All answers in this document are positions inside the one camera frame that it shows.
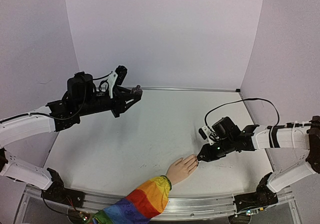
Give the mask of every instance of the lavender wall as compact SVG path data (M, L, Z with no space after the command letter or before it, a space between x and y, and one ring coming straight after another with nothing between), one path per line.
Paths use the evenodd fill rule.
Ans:
M79 70L65 0L0 0L0 118L60 99ZM56 134L8 146L43 165ZM0 177L0 222L13 223L24 184Z
M320 115L320 0L263 0L253 47L241 87L244 97L271 100L282 123ZM269 105L249 107L258 123L276 122ZM296 160L292 150L272 155L278 167ZM292 186L303 223L319 223L319 183L314 175Z
M66 0L80 70L124 85L240 88L262 0Z

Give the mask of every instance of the human hand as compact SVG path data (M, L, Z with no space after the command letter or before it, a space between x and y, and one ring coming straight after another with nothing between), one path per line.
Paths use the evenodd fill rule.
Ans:
M180 158L171 164L166 173L166 177L172 185L177 184L190 176L196 170L197 166L198 160L194 154L185 159Z

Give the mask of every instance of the finger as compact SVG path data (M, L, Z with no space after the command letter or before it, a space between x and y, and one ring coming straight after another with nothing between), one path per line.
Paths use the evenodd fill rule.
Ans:
M177 164L179 164L183 159L184 159L184 158L179 158L179 159L176 160L173 164L174 164L174 165L177 165Z
M189 160L185 165L188 167L190 166L192 163L197 161L197 157L192 158L191 160Z
M195 158L194 154L192 154L189 157L187 157L186 159L184 159L183 164L186 164L188 161L192 160L193 158Z
M188 174L191 175L191 174L197 169L197 167L198 167L198 166L195 166L194 168L192 168L192 169L188 172Z
M192 170L192 168L197 167L197 166L198 166L198 163L197 163L197 162L192 163L192 164L188 167L188 171Z

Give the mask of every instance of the rainbow sleeve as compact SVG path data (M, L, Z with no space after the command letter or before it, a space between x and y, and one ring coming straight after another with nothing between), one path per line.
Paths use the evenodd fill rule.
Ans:
M166 176L152 178L111 207L92 215L92 223L146 224L164 211L171 188Z

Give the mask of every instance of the white backdrop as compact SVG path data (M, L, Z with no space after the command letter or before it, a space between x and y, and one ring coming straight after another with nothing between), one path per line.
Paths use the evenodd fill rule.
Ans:
M80 70L125 85L240 88L263 0L66 0Z

